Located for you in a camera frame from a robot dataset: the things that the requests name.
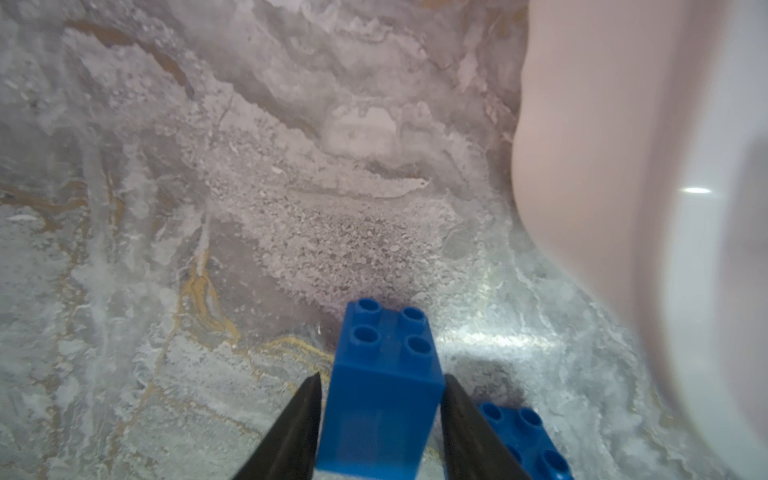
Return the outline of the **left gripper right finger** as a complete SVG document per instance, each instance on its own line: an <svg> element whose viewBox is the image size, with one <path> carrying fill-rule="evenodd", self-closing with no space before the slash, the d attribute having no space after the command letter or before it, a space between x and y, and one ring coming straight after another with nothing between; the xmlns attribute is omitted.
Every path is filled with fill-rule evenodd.
<svg viewBox="0 0 768 480"><path fill-rule="evenodd" d="M451 374L440 405L445 474L450 480L529 480L465 389Z"/></svg>

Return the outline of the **white plastic container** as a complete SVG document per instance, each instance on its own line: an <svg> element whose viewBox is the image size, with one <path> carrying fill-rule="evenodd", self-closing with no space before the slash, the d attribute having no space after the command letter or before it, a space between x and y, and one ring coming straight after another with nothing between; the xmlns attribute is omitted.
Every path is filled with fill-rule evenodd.
<svg viewBox="0 0 768 480"><path fill-rule="evenodd" d="M767 475L767 5L533 1L511 159L534 243Z"/></svg>

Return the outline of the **blue square lego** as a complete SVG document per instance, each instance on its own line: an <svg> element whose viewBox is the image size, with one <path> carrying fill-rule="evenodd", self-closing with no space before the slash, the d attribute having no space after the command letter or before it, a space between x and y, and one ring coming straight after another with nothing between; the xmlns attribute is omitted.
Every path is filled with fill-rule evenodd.
<svg viewBox="0 0 768 480"><path fill-rule="evenodd" d="M530 408L478 404L502 443L533 480L573 480L567 460L549 437L539 414Z"/></svg>

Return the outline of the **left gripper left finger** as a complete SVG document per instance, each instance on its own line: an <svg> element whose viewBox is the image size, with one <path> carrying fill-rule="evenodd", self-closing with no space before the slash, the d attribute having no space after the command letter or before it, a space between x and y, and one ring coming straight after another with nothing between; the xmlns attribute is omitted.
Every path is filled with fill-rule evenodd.
<svg viewBox="0 0 768 480"><path fill-rule="evenodd" d="M320 373L307 377L250 458L233 476L249 479L311 479L322 414Z"/></svg>

